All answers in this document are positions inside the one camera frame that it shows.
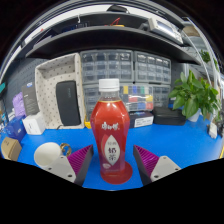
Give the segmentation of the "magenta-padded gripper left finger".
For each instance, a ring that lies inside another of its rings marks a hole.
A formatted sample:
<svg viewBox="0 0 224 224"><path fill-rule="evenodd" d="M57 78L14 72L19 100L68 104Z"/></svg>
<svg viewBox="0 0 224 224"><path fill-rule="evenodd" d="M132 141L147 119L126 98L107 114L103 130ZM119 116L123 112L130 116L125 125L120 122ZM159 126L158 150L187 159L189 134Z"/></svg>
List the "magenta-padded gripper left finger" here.
<svg viewBox="0 0 224 224"><path fill-rule="evenodd" d="M46 170L76 185L82 186L93 154L93 146L86 146L73 152L68 157L59 156Z"/></svg>

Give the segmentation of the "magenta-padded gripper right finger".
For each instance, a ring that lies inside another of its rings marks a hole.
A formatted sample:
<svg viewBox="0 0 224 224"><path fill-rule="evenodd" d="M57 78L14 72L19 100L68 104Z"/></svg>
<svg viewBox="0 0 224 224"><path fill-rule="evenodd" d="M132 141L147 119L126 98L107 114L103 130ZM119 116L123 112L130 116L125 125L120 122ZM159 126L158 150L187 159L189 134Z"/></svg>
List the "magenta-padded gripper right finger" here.
<svg viewBox="0 0 224 224"><path fill-rule="evenodd" d="M180 170L180 167L169 157L159 157L137 145L133 146L133 155L143 185L148 185Z"/></svg>

